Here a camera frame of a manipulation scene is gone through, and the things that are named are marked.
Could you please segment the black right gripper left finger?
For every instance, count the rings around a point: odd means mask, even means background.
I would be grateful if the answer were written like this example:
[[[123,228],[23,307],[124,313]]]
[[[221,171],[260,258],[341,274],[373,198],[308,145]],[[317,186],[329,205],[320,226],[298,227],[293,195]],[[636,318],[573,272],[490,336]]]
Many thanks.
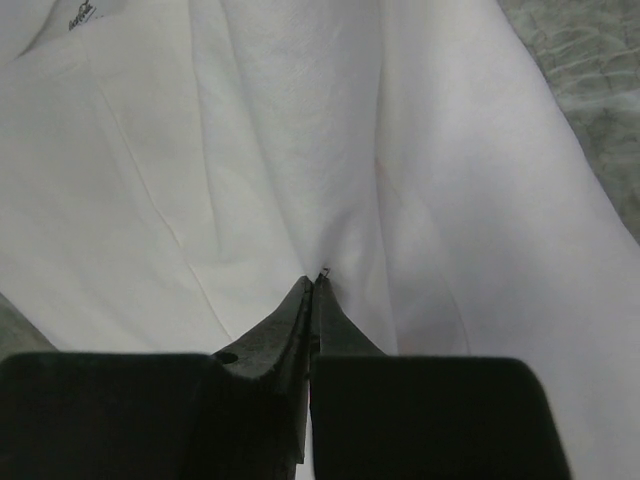
[[[1,365],[5,479],[291,479],[313,286],[213,354],[30,352]]]

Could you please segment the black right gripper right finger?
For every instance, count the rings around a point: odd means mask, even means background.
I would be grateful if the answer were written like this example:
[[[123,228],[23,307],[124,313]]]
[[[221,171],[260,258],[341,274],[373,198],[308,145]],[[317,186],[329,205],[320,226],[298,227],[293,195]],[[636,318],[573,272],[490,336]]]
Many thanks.
[[[320,276],[310,412],[319,479],[567,479],[544,388],[522,361],[383,353]]]

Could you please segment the white t shirt red print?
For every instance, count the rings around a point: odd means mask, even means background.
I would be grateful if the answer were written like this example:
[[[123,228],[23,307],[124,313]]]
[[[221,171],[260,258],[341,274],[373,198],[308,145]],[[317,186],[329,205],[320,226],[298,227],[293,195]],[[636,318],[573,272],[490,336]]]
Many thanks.
[[[49,342],[213,351],[322,271],[638,477],[639,247],[496,2],[2,3],[1,291]]]

